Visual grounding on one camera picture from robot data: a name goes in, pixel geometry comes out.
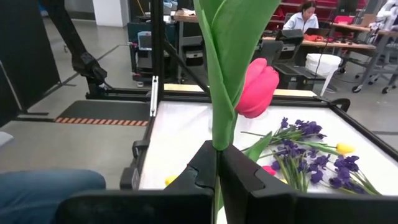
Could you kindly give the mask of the person's leg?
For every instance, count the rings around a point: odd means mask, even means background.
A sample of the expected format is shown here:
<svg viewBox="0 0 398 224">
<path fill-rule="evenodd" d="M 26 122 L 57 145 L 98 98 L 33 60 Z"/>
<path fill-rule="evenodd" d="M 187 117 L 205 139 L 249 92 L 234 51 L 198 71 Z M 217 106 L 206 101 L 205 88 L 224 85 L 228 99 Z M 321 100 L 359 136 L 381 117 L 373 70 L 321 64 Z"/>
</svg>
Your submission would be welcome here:
<svg viewBox="0 0 398 224">
<path fill-rule="evenodd" d="M 0 173 L 0 224 L 56 224 L 61 202 L 78 192 L 105 188 L 105 178 L 86 169 Z"/>
</svg>

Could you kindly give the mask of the black office chair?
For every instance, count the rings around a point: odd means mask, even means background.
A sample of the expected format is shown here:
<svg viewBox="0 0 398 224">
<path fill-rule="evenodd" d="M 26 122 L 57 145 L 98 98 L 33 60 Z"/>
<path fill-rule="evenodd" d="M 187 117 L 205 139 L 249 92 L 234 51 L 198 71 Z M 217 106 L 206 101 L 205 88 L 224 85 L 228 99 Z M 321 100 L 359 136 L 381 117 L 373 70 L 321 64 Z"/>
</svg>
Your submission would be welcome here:
<svg viewBox="0 0 398 224">
<path fill-rule="evenodd" d="M 279 74 L 278 89 L 313 90 L 314 76 L 294 62 L 296 46 L 280 40 L 263 40 L 260 56 Z"/>
</svg>

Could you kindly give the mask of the large black panel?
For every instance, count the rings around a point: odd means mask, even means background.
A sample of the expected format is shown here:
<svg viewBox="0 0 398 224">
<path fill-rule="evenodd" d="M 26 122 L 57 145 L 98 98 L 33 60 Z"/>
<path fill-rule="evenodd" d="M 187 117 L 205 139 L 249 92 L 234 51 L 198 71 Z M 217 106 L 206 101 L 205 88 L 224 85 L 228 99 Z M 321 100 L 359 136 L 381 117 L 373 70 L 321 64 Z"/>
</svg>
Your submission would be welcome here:
<svg viewBox="0 0 398 224">
<path fill-rule="evenodd" d="M 60 84 L 37 0 L 0 0 L 0 127 Z"/>
</svg>

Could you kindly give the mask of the purple artificial flower bunch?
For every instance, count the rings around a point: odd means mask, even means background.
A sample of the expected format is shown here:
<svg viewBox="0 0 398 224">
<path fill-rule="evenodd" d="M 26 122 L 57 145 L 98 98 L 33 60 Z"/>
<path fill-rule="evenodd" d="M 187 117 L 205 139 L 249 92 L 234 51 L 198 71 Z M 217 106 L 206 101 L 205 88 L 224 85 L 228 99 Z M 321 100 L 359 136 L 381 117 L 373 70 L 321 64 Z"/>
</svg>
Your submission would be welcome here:
<svg viewBox="0 0 398 224">
<path fill-rule="evenodd" d="M 358 156 L 338 156 L 334 161 L 330 156 L 319 156 L 309 165 L 312 184 L 348 194 L 381 195 L 357 165 Z"/>
<path fill-rule="evenodd" d="M 283 117 L 280 128 L 273 134 L 269 146 L 277 146 L 290 142 L 312 142 L 314 139 L 322 140 L 326 135 L 321 133 L 323 129 L 316 121 L 296 120 L 294 124 Z"/>
<path fill-rule="evenodd" d="M 295 190 L 307 192 L 308 187 L 312 184 L 310 182 L 311 174 L 308 172 L 309 165 L 317 157 L 327 155 L 327 153 L 312 147 L 282 144 L 260 158 L 271 157 L 272 162 L 269 168 L 279 179 L 285 179 Z"/>
</svg>

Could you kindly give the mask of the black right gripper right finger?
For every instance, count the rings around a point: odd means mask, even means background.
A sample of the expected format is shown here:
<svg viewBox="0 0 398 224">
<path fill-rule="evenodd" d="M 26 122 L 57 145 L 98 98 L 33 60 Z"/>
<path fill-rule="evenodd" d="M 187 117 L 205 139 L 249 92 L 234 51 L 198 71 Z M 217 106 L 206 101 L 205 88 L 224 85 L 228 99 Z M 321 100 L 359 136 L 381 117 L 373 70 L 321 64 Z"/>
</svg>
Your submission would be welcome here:
<svg viewBox="0 0 398 224">
<path fill-rule="evenodd" d="M 398 224 L 398 197 L 302 193 L 233 145 L 219 162 L 228 224 Z"/>
</svg>

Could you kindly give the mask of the grey rolling desk frame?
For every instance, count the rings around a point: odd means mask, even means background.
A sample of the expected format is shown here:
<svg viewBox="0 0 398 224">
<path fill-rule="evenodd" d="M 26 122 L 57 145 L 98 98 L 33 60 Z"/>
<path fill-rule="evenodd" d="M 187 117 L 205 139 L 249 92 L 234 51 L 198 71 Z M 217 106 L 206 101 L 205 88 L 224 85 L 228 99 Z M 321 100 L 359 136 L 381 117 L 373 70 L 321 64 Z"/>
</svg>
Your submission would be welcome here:
<svg viewBox="0 0 398 224">
<path fill-rule="evenodd" d="M 355 65 L 363 67 L 365 71 L 359 81 L 351 91 L 353 93 L 359 93 L 365 84 L 374 82 L 378 78 L 386 78 L 386 75 L 390 74 L 391 78 L 388 85 L 382 89 L 382 94 L 388 93 L 390 89 L 397 87 L 396 81 L 398 81 L 398 59 L 397 68 L 394 70 L 387 69 L 386 66 L 389 63 L 389 53 L 393 50 L 398 52 L 398 45 L 392 43 L 389 44 L 389 39 L 394 38 L 398 40 L 398 32 L 380 30 L 377 32 L 377 36 L 374 38 L 375 50 L 357 50 L 356 53 L 369 57 L 368 61 L 361 61 L 355 58 L 349 58 L 347 61 Z"/>
</svg>

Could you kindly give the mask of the silver metal strip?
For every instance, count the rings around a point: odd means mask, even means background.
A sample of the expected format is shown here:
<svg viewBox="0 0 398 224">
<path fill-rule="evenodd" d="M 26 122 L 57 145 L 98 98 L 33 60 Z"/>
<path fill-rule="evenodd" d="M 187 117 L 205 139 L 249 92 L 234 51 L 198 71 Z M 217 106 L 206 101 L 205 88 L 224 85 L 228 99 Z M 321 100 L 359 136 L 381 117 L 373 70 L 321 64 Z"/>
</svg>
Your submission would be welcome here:
<svg viewBox="0 0 398 224">
<path fill-rule="evenodd" d="M 150 117 L 155 117 L 157 114 L 158 90 L 159 90 L 159 77 L 153 76 L 152 88 L 150 93 Z"/>
</svg>

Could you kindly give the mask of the wooden work desk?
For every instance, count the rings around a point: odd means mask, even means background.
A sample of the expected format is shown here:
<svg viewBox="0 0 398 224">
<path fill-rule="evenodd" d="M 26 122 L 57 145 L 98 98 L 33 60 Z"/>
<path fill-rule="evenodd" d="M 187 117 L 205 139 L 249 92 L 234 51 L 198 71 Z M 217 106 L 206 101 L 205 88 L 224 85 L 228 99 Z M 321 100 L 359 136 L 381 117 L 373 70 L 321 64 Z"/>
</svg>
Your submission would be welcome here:
<svg viewBox="0 0 398 224">
<path fill-rule="evenodd" d="M 363 50 L 376 50 L 376 47 L 370 44 L 348 44 L 341 42 L 333 42 L 328 39 L 317 38 L 315 41 L 310 41 L 304 39 L 302 41 L 303 46 L 312 46 L 312 47 L 332 47 L 332 48 L 341 48 L 341 49 L 363 49 Z"/>
</svg>

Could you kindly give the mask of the black mat with striped edge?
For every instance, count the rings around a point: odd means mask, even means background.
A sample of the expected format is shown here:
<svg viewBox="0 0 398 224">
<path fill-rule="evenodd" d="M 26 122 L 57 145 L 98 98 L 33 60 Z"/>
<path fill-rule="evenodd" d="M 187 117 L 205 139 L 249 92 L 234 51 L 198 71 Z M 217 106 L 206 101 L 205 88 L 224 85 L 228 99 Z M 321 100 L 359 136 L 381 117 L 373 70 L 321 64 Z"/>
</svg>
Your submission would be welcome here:
<svg viewBox="0 0 398 224">
<path fill-rule="evenodd" d="M 97 124 L 112 126 L 147 126 L 149 105 L 135 102 L 75 101 L 55 123 Z"/>
</svg>

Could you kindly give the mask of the light wooden board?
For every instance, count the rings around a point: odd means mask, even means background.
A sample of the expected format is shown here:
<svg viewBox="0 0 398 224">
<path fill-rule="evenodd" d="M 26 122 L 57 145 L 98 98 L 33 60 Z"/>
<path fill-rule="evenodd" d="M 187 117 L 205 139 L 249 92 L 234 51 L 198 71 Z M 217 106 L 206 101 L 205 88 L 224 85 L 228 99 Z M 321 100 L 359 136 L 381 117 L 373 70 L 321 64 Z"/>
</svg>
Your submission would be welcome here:
<svg viewBox="0 0 398 224">
<path fill-rule="evenodd" d="M 186 85 L 186 84 L 171 84 L 166 83 L 164 89 L 168 91 L 190 91 L 190 92 L 203 92 L 203 90 L 198 85 Z M 279 96 L 303 96 L 303 97 L 313 97 L 316 94 L 309 90 L 284 90 L 276 89 L 274 95 Z"/>
</svg>

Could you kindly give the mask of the person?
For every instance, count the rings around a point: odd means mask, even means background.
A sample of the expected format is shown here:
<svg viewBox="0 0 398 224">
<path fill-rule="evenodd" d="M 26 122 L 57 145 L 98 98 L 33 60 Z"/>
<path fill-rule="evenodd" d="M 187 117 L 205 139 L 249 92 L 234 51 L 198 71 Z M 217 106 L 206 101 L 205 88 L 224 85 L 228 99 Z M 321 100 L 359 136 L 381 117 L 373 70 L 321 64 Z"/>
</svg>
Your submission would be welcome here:
<svg viewBox="0 0 398 224">
<path fill-rule="evenodd" d="M 303 33 L 309 28 L 318 29 L 318 17 L 315 14 L 317 3 L 312 0 L 304 1 L 299 7 L 298 12 L 293 14 L 284 24 L 283 30 L 300 29 Z"/>
</svg>

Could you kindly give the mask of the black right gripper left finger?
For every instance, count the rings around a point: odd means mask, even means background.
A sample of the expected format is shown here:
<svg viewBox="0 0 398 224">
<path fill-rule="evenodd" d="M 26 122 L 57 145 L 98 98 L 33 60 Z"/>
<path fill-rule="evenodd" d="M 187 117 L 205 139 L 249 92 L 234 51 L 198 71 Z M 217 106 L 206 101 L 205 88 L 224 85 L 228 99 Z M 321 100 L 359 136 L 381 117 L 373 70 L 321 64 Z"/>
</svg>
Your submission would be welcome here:
<svg viewBox="0 0 398 224">
<path fill-rule="evenodd" d="M 215 224 L 217 152 L 205 141 L 163 190 L 93 190 L 63 201 L 56 224 Z"/>
</svg>

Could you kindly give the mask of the black aluminium table frame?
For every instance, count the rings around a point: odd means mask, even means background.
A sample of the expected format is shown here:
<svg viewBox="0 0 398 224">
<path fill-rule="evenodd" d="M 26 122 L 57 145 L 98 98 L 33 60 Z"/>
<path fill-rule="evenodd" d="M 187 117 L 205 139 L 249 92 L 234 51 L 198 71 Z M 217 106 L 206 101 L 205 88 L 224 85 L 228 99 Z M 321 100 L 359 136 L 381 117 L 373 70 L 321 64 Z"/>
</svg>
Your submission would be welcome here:
<svg viewBox="0 0 398 224">
<path fill-rule="evenodd" d="M 87 93 L 86 99 L 88 100 L 114 100 L 114 101 L 141 101 L 150 103 L 149 90 L 128 90 L 128 89 L 116 89 L 116 90 L 100 90 L 97 93 Z M 164 91 L 164 97 L 161 101 L 167 102 L 185 102 L 185 103 L 210 103 L 211 99 L 205 94 L 205 92 L 190 92 L 190 91 Z M 355 119 L 350 117 L 346 112 L 340 109 L 340 106 L 332 106 L 330 100 L 320 96 L 303 97 L 303 96 L 279 96 L 273 95 L 271 101 L 272 106 L 284 106 L 284 107 L 301 107 L 301 108 L 328 108 L 334 114 L 338 115 L 347 124 L 354 128 L 357 132 L 361 133 L 364 138 L 372 142 L 376 147 L 379 148 L 379 153 L 382 154 L 386 159 L 393 160 L 398 168 L 398 151 L 392 146 L 388 145 L 381 138 L 377 137 L 375 133 L 366 129 L 362 124 L 357 122 Z M 155 125 L 155 117 L 149 116 L 149 123 L 146 126 L 144 139 L 149 140 L 152 136 L 152 131 Z M 133 160 L 129 167 L 135 167 L 139 171 L 140 177 L 142 177 L 142 170 L 144 167 L 147 151 L 144 152 L 139 158 Z"/>
</svg>

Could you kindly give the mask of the black laptop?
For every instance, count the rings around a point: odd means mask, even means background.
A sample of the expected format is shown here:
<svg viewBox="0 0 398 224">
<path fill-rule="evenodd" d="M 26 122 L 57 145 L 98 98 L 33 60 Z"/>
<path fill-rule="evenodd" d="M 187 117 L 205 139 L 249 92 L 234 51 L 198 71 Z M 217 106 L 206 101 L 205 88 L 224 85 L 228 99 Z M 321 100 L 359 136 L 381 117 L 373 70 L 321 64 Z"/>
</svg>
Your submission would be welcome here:
<svg viewBox="0 0 398 224">
<path fill-rule="evenodd" d="M 330 29 L 324 29 L 324 28 L 308 28 L 305 31 L 305 34 L 307 35 L 318 35 L 321 37 L 326 37 L 330 33 Z"/>
</svg>

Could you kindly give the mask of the black diagonal frame brace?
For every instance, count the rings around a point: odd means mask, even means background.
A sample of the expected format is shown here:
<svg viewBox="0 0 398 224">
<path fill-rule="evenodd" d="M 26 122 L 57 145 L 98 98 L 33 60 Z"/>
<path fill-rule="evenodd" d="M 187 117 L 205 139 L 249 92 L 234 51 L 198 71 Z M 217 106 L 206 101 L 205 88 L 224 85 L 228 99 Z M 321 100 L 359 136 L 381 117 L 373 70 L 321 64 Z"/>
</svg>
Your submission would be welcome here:
<svg viewBox="0 0 398 224">
<path fill-rule="evenodd" d="M 182 58 L 179 56 L 177 50 L 168 42 L 168 40 L 164 39 L 164 50 L 171 56 L 173 57 L 179 67 L 187 74 L 190 75 L 193 80 L 196 82 L 196 84 L 205 92 L 207 96 L 210 96 L 210 89 L 209 87 L 202 81 L 200 80 L 199 76 L 196 75 L 192 70 L 190 70 L 182 60 Z"/>
</svg>

